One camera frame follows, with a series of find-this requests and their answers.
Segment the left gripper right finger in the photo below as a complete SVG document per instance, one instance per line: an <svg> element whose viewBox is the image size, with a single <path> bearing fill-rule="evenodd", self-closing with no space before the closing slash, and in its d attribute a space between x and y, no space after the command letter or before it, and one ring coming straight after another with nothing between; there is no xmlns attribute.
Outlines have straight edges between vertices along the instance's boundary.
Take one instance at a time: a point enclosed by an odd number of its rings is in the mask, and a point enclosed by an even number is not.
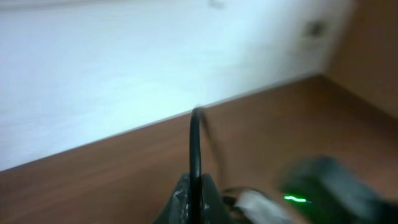
<svg viewBox="0 0 398 224"><path fill-rule="evenodd" d="M210 174L202 175L202 223L232 224L233 219L227 211Z"/></svg>

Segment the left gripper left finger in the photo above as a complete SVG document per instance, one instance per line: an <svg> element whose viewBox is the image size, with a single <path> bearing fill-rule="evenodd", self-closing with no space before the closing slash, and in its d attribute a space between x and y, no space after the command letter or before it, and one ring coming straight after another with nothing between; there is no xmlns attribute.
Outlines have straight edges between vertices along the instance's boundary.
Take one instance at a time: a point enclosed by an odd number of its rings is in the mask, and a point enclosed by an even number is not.
<svg viewBox="0 0 398 224"><path fill-rule="evenodd" d="M170 198L152 224L187 224L189 216L190 176L183 173L176 183Z"/></svg>

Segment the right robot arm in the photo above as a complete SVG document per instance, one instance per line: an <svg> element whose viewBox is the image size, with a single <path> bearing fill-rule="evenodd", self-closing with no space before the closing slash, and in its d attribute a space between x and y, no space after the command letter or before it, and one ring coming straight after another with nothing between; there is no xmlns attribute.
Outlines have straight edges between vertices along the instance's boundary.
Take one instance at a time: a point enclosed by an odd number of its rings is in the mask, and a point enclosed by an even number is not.
<svg viewBox="0 0 398 224"><path fill-rule="evenodd" d="M278 188L309 223L397 224L397 201L382 198L332 157L290 164Z"/></svg>

